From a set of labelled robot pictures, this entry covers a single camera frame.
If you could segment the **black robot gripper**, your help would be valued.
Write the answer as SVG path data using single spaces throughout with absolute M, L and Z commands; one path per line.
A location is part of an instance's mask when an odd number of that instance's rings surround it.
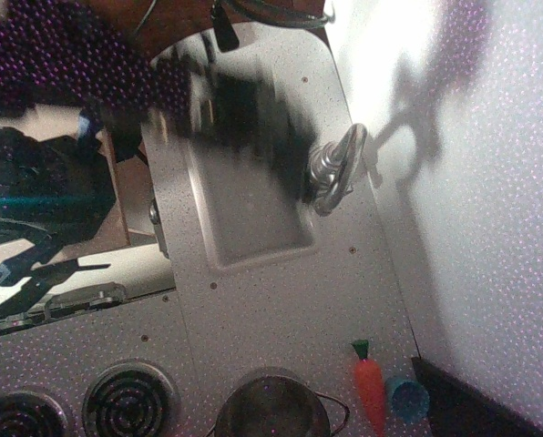
M 287 198 L 311 204 L 309 159 L 319 132 L 302 105 L 262 71 L 238 76 L 210 63 L 198 65 L 197 78 L 207 95 L 199 99 L 190 137 L 235 161 L 249 158 Z

